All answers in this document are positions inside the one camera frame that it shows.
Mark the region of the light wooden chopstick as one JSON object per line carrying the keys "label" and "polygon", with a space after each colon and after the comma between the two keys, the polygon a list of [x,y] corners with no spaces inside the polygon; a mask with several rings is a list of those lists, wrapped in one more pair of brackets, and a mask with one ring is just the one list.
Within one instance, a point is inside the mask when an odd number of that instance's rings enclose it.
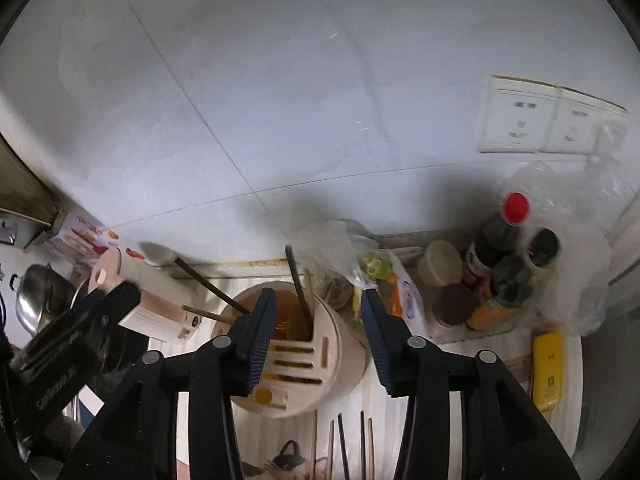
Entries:
{"label": "light wooden chopstick", "polygon": [[367,420],[367,479],[375,479],[374,431],[371,417]]}

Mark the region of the orange white snack packet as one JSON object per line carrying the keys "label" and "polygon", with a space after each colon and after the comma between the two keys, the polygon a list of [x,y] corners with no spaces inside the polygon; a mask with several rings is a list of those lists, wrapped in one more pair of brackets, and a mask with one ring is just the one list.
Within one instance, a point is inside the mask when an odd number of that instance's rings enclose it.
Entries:
{"label": "orange white snack packet", "polygon": [[402,318],[413,335],[427,337],[427,324],[419,289],[400,260],[392,252],[389,252],[388,256],[395,277],[390,312]]}

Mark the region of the pink white box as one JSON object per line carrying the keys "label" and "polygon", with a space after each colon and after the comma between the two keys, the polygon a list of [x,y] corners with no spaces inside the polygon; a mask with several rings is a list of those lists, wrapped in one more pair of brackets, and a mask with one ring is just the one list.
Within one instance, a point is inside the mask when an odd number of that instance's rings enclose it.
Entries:
{"label": "pink white box", "polygon": [[137,307],[119,322],[123,328],[166,344],[181,344],[200,327],[201,318],[183,309],[194,306],[190,289],[119,248],[108,248],[94,264],[88,291],[110,292],[123,281],[134,283],[141,294]]}

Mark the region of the dark utensil in holder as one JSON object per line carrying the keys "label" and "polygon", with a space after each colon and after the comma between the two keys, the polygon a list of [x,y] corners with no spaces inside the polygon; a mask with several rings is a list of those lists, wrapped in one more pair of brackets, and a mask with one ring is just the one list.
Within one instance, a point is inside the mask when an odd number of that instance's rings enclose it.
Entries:
{"label": "dark utensil in holder", "polygon": [[293,284],[296,290],[296,296],[299,303],[300,315],[302,316],[304,326],[305,326],[305,339],[311,340],[312,330],[314,329],[314,318],[312,317],[309,304],[305,297],[305,292],[303,290],[302,281],[300,280],[300,275],[297,270],[297,264],[295,261],[293,248],[291,245],[285,246],[285,257],[286,257],[286,262],[288,263],[288,268],[290,269]]}

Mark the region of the clear plastic bag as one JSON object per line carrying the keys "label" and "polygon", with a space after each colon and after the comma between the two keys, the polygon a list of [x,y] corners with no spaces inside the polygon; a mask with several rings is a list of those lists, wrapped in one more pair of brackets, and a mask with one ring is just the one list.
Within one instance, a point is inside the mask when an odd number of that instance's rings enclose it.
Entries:
{"label": "clear plastic bag", "polygon": [[622,120],[607,119],[597,126],[594,153],[582,168],[562,174],[538,160],[501,185],[502,197],[520,192],[529,201],[521,248],[543,229],[552,231],[560,244],[525,303],[529,312],[524,320],[530,325],[587,336],[605,319],[614,229],[636,198],[615,157],[626,132]]}
{"label": "clear plastic bag", "polygon": [[375,288],[361,259],[377,252],[380,245],[363,232],[358,222],[311,222],[293,230],[288,241],[296,261],[311,274],[314,294],[334,310],[350,303],[355,288]]}

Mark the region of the dark chopstick left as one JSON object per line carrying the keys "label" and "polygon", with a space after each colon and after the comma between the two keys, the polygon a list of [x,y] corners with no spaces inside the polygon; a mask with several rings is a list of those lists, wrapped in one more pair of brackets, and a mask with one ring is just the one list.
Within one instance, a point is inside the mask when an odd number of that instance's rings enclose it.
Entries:
{"label": "dark chopstick left", "polygon": [[342,413],[337,414],[337,426],[338,426],[338,440],[340,441],[341,459],[343,465],[343,477],[345,480],[350,480],[350,471],[348,464],[348,453],[346,445],[346,434],[344,426],[344,418]]}

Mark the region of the white lidded jar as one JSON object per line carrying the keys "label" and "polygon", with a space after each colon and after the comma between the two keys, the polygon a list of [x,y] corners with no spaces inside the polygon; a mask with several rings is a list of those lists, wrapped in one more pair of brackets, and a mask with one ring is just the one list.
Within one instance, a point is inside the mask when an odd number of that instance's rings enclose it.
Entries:
{"label": "white lidded jar", "polygon": [[453,244],[446,240],[433,240],[420,258],[416,273],[428,287],[457,284],[462,280],[462,259]]}

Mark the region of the wooden chopstick far left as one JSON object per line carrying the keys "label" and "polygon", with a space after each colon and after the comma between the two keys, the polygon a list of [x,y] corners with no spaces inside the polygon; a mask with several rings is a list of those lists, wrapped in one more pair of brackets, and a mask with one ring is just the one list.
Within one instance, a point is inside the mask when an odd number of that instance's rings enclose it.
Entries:
{"label": "wooden chopstick far left", "polygon": [[312,412],[314,415],[314,431],[312,432],[311,441],[311,479],[316,478],[316,458],[317,458],[317,442],[318,442],[318,411]]}

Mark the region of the dark chopstick right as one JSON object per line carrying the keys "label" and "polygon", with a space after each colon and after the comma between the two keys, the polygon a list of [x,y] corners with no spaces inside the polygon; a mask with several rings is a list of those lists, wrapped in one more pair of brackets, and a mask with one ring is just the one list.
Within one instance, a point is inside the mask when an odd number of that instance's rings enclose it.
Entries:
{"label": "dark chopstick right", "polygon": [[366,435],[366,419],[364,418],[363,411],[359,413],[359,430],[360,430],[360,462],[359,462],[359,472],[360,479],[367,479],[367,435]]}

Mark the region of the black cap sauce bottle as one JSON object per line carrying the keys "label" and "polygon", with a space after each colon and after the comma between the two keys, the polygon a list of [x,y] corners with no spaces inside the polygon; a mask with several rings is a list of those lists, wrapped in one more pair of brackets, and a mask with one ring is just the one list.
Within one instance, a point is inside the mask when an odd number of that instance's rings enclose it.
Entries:
{"label": "black cap sauce bottle", "polygon": [[525,252],[508,255],[496,265],[489,281],[491,298],[506,309],[520,308],[541,289],[560,251],[554,231],[538,231]]}

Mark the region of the yellow phone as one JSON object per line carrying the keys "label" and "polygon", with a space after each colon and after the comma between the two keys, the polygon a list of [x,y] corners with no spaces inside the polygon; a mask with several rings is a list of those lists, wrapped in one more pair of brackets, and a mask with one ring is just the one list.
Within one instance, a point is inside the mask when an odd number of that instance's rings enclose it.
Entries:
{"label": "yellow phone", "polygon": [[564,347],[558,330],[533,339],[532,399],[541,412],[555,408],[562,400]]}

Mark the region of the clear plastic bag right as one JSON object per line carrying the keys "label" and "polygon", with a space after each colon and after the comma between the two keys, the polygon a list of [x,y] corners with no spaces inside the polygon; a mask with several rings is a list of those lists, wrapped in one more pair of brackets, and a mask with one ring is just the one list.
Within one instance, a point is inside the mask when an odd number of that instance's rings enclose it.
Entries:
{"label": "clear plastic bag right", "polygon": [[605,319],[614,229],[636,198],[615,157],[626,132],[622,120],[607,119],[597,126],[594,153],[582,168],[562,174],[538,160],[501,185],[502,197],[520,192],[529,201],[521,248],[543,229],[552,231],[560,244],[525,303],[529,312],[524,320],[530,325],[587,336]]}

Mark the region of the white wall socket left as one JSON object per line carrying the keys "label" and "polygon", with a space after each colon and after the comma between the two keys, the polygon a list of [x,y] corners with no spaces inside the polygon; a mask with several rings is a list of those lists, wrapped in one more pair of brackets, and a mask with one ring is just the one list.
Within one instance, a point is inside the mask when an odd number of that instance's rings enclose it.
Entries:
{"label": "white wall socket left", "polygon": [[486,89],[477,151],[536,153],[550,132],[560,89],[544,82],[491,76]]}

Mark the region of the white wall socket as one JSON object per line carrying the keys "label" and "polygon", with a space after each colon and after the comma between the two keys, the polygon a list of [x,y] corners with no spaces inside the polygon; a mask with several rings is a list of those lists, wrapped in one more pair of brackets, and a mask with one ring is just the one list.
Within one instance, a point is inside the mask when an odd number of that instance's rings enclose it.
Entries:
{"label": "white wall socket", "polygon": [[560,89],[544,82],[491,76],[486,89],[477,151],[536,153],[550,132]]}
{"label": "white wall socket", "polygon": [[598,136],[608,127],[626,127],[628,112],[621,106],[572,89],[561,88],[558,107],[541,151],[590,155]]}

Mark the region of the white wall socket right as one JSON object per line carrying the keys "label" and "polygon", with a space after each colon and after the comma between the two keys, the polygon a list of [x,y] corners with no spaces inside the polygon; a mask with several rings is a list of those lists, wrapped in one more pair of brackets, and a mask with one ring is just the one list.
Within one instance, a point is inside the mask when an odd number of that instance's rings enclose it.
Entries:
{"label": "white wall socket right", "polygon": [[628,112],[621,106],[572,89],[561,88],[558,107],[541,151],[590,155],[598,136],[608,127],[626,127]]}

